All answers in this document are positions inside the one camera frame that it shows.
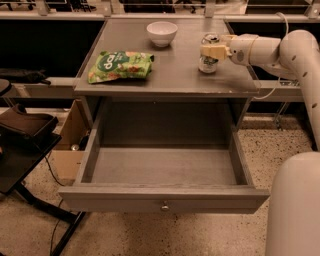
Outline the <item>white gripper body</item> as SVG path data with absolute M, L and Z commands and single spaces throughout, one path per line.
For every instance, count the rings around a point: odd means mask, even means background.
M 230 41 L 231 61 L 238 65 L 259 66 L 275 63 L 279 58 L 279 38 L 242 34 Z

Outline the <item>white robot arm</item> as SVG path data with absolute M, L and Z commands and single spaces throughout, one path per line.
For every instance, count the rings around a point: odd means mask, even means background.
M 299 126 L 300 135 L 319 145 L 319 44 L 311 32 L 294 30 L 283 38 L 220 35 L 216 42 L 201 45 L 200 54 L 297 80 L 309 122 Z M 264 256 L 320 256 L 319 150 L 290 156 L 274 174 Z

